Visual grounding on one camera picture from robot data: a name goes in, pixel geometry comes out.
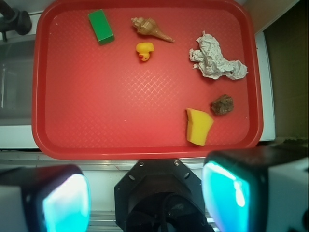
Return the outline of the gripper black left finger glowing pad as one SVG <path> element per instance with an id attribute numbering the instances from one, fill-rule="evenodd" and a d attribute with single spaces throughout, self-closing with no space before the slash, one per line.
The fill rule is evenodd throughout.
<path id="1" fill-rule="evenodd" d="M 85 232 L 90 209 L 89 183 L 77 165 L 0 171 L 2 232 Z"/>

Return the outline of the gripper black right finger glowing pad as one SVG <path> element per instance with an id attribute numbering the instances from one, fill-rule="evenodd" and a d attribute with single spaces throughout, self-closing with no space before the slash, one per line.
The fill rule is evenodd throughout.
<path id="1" fill-rule="evenodd" d="M 222 232 L 306 232 L 309 151 L 292 145 L 213 151 L 202 192 Z"/>

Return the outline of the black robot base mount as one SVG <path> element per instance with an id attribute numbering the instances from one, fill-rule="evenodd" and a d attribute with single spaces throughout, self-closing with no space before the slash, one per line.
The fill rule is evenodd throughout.
<path id="1" fill-rule="evenodd" d="M 201 179 L 179 159 L 139 160 L 114 187 L 124 232 L 212 232 Z"/>

